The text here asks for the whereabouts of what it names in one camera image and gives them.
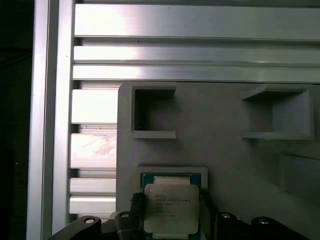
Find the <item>metal frame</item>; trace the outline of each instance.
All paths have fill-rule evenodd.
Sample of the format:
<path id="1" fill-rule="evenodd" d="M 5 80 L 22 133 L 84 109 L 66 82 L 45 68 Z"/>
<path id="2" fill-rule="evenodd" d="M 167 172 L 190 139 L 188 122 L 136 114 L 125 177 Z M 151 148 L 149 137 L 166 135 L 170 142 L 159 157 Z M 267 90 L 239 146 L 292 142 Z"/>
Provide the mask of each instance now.
<path id="1" fill-rule="evenodd" d="M 35 1 L 27 240 L 47 239 L 52 233 L 58 6 L 56 0 Z"/>
<path id="2" fill-rule="evenodd" d="M 73 93 L 75 99 L 96 89 L 110 93 L 131 80 L 320 83 L 319 9 L 135 3 L 35 1 L 27 240 L 64 228 L 70 213 L 84 214 L 84 203 L 99 203 L 96 212 L 114 207 L 114 196 L 70 195 L 71 125 L 101 134 L 117 124 L 114 109 L 89 120 L 72 116 L 73 105 L 78 111 L 81 105 Z M 74 47 L 74 37 L 83 46 Z M 73 90 L 73 80 L 80 89 Z M 105 168 L 90 171 L 78 177 L 114 176 Z"/>
<path id="3" fill-rule="evenodd" d="M 70 223 L 69 179 L 75 4 L 74 0 L 62 0 L 59 3 L 52 234 Z"/>

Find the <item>rectangular slot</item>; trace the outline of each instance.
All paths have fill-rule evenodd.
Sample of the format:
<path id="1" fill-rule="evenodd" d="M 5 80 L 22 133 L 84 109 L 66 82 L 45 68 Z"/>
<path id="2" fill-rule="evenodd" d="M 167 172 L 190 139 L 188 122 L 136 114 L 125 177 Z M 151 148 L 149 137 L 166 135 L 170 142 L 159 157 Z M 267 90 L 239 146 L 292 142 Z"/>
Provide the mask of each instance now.
<path id="1" fill-rule="evenodd" d="M 174 94 L 176 86 L 146 83 L 132 86 L 131 132 L 134 138 L 176 138 Z"/>
<path id="2" fill-rule="evenodd" d="M 246 108 L 251 127 L 251 131 L 246 132 L 243 138 L 314 138 L 314 115 L 308 86 L 264 84 L 242 93 L 242 100 L 248 102 Z"/>

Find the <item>screw head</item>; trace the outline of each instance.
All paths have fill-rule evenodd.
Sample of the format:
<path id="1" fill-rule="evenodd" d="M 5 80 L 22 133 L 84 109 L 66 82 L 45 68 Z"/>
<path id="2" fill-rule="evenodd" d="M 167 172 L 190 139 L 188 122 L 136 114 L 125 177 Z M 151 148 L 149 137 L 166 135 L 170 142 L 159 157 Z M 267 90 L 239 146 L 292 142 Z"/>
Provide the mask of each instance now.
<path id="1" fill-rule="evenodd" d="M 94 220 L 93 218 L 88 218 L 88 219 L 84 220 L 84 222 L 85 222 L 86 224 L 92 224 L 94 221 L 95 221 L 95 220 Z"/>
<path id="2" fill-rule="evenodd" d="M 225 219 L 229 219 L 229 218 L 231 218 L 231 215 L 229 214 L 229 213 L 227 213 L 227 212 L 225 212 L 225 213 L 222 213 L 222 215 L 221 215 L 222 217 L 224 217 Z"/>
<path id="3" fill-rule="evenodd" d="M 258 222 L 261 224 L 269 224 L 268 220 L 263 218 L 259 219 Z"/>

